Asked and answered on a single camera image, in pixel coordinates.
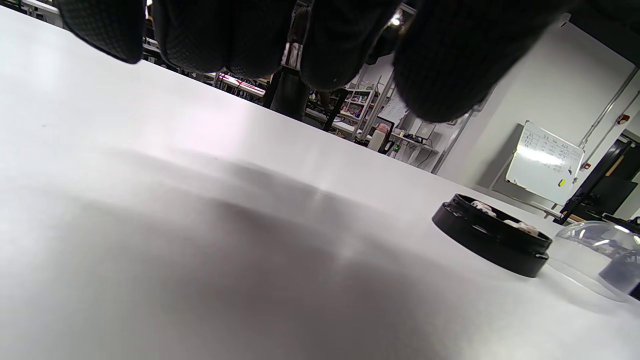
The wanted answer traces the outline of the person's right hand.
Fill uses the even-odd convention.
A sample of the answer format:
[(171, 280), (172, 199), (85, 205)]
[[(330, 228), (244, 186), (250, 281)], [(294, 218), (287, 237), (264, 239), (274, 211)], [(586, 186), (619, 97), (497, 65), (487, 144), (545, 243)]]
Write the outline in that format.
[(637, 250), (618, 255), (598, 275), (602, 285), (618, 299), (640, 300), (640, 260)]

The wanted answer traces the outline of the person's left hand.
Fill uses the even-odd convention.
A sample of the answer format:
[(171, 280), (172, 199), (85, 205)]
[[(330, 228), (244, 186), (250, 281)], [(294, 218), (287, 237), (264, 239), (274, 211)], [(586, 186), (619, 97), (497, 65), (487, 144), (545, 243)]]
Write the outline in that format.
[[(295, 0), (154, 0), (163, 59), (190, 72), (226, 69), (246, 78), (281, 67)], [(302, 29), (301, 78), (318, 91), (348, 84), (374, 48), (399, 0), (314, 0)], [(445, 123), (482, 102), (571, 7), (573, 0), (419, 0), (393, 57), (408, 109)], [(114, 59), (140, 61), (144, 0), (57, 0), (76, 37)]]

